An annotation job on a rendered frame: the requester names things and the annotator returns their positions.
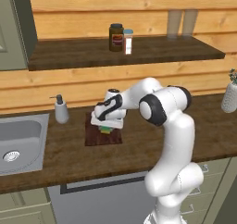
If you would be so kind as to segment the grey dishwasher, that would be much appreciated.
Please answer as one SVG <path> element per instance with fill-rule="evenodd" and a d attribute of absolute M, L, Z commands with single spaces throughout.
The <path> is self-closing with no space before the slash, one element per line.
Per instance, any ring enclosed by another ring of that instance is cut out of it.
<path fill-rule="evenodd" d="M 146 171 L 66 185 L 73 188 L 145 175 Z M 143 224 L 156 201 L 144 180 L 66 194 L 60 193 L 61 185 L 48 188 L 57 224 Z"/>

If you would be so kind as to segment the green and yellow sponge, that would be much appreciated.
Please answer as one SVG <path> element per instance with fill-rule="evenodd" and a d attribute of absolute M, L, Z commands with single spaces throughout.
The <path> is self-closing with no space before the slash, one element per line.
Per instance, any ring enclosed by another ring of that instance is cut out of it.
<path fill-rule="evenodd" d="M 99 130 L 101 133 L 110 134 L 114 129 L 110 127 L 99 126 Z"/>

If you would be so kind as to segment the white vase with plant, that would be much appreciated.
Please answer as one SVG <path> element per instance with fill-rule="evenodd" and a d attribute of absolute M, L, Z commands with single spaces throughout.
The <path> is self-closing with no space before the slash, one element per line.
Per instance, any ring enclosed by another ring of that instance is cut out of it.
<path fill-rule="evenodd" d="M 232 113 L 237 109 L 237 72 L 234 68 L 229 73 L 231 82 L 226 88 L 223 100 L 221 103 L 221 109 L 225 113 Z"/>

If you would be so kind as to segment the grey soap dispenser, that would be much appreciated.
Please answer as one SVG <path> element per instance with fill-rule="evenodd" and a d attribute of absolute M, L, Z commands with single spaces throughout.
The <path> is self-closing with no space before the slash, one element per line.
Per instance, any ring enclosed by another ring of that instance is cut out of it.
<path fill-rule="evenodd" d="M 59 124 L 65 124 L 69 121 L 69 112 L 67 103 L 63 100 L 61 94 L 55 96 L 55 118 Z"/>

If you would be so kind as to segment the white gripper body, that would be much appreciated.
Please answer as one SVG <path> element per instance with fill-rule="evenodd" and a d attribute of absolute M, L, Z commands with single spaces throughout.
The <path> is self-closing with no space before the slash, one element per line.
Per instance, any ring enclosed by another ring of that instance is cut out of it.
<path fill-rule="evenodd" d="M 100 121 L 95 117 L 94 112 L 91 113 L 91 124 L 95 126 L 108 127 L 112 129 L 122 129 L 123 128 L 123 119 L 108 119 L 104 121 Z"/>

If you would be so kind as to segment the olive drawer front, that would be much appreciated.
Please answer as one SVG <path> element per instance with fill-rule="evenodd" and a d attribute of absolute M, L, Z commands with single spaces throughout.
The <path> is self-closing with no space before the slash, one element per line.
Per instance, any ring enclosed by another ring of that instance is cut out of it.
<path fill-rule="evenodd" d="M 217 159 L 217 160 L 211 160 L 206 162 L 199 163 L 199 166 L 202 166 L 204 164 L 208 165 L 208 173 L 204 173 L 204 177 L 207 175 L 214 175 L 218 173 L 222 173 L 222 176 L 225 172 L 226 166 L 228 166 L 229 159 L 223 158 L 223 159 Z"/>
<path fill-rule="evenodd" d="M 188 198 L 184 200 L 181 205 L 181 215 L 187 224 L 202 224 L 209 208 L 213 195 L 209 195 L 203 201 L 189 201 Z"/>
<path fill-rule="evenodd" d="M 218 188 L 221 178 L 222 173 L 205 176 L 203 184 L 199 186 L 200 193 L 195 195 L 189 195 L 188 200 L 203 201 L 209 195 L 213 195 Z"/>

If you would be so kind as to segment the olive wall cupboard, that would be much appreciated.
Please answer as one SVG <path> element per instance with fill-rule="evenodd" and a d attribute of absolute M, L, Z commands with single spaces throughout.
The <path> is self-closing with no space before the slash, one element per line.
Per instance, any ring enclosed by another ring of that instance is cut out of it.
<path fill-rule="evenodd" d="M 0 71 L 26 69 L 37 42 L 31 0 L 0 0 Z"/>

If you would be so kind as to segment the dark wooden wall shelf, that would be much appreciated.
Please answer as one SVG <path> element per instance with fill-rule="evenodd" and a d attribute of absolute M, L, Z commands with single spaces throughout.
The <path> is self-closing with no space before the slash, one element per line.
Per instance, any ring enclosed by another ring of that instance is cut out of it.
<path fill-rule="evenodd" d="M 93 68 L 165 62 L 222 59 L 225 54 L 194 37 L 134 37 L 130 55 L 111 52 L 107 38 L 41 41 L 29 61 L 29 71 Z"/>

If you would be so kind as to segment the dark brown jar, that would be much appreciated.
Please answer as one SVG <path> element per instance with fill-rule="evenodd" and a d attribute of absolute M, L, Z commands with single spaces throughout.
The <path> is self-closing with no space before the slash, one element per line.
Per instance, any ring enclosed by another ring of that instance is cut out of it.
<path fill-rule="evenodd" d="M 112 23 L 109 27 L 109 50 L 119 52 L 123 45 L 123 25 Z"/>

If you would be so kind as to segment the grey steel sink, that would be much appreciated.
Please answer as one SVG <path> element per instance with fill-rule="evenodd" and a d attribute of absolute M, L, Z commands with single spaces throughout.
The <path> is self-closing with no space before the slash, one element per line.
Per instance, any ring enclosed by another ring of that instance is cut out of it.
<path fill-rule="evenodd" d="M 48 114 L 0 118 L 0 176 L 43 169 Z"/>

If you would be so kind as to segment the white shaker with blue lid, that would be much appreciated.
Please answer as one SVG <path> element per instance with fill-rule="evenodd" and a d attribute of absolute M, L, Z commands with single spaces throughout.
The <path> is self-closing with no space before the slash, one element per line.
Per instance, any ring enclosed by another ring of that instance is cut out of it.
<path fill-rule="evenodd" d="M 131 54 L 132 49 L 132 36 L 133 36 L 133 30 L 132 29 L 124 29 L 123 30 L 123 38 L 124 38 L 124 53 L 126 55 Z"/>

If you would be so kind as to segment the dark brown cutting board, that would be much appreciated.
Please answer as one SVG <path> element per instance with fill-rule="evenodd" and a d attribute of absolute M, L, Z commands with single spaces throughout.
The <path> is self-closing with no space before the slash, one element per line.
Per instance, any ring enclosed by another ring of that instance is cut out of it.
<path fill-rule="evenodd" d="M 114 129 L 110 133 L 102 133 L 98 126 L 91 124 L 91 113 L 85 114 L 85 145 L 97 146 L 107 144 L 121 144 L 122 137 L 119 129 Z"/>

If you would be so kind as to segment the olive base cupboard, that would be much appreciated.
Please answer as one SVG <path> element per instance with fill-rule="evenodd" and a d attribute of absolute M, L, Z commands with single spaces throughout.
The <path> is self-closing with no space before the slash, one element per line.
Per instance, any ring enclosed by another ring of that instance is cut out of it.
<path fill-rule="evenodd" d="M 48 190 L 0 194 L 0 224 L 56 224 Z"/>

